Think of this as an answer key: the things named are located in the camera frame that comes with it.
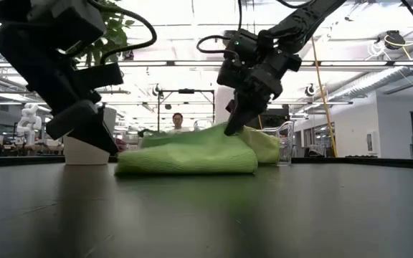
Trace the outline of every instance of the green towel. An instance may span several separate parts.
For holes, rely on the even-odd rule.
[[[254,173],[258,163],[278,162],[278,138],[252,128],[226,136],[225,126],[145,136],[140,150],[119,154],[115,174]]]

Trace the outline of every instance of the ceiling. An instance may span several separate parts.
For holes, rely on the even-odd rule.
[[[243,10],[243,28],[257,33],[267,29],[293,10],[276,1],[246,1]],[[379,4],[355,4],[347,1],[331,14],[316,31],[315,50],[318,60],[383,60],[398,59],[404,56],[402,50],[386,50],[383,44],[374,46],[379,35],[387,30],[399,30],[413,51],[413,17],[400,1],[377,1]],[[237,28],[238,11],[236,1],[229,0],[122,0],[119,5],[145,17],[154,25],[158,41],[145,49],[135,51],[135,60],[209,60],[222,61],[221,54],[202,54],[196,50],[196,43],[211,34],[223,34],[225,30]],[[128,31],[128,42],[135,44],[146,41],[150,34],[147,28],[136,22]],[[204,49],[224,49],[222,42],[205,42]],[[299,52],[303,60],[314,60],[311,42]],[[157,98],[152,94],[157,86],[163,90],[190,88],[215,90],[218,67],[123,67],[124,84],[113,90],[127,90],[130,94],[103,95],[103,102],[112,102],[120,112],[126,114],[129,124],[154,127],[157,123]],[[360,71],[321,70],[320,78],[324,85],[335,84],[358,76]],[[16,71],[1,69],[0,76],[8,80],[26,84]],[[318,85],[315,71],[288,72],[282,79],[284,92],[279,100],[298,100],[304,97],[305,87]],[[185,125],[192,126],[197,119],[212,119],[212,94],[165,95],[171,109],[161,107],[161,121],[171,126],[174,112],[184,114]],[[179,104],[180,102],[198,104]]]

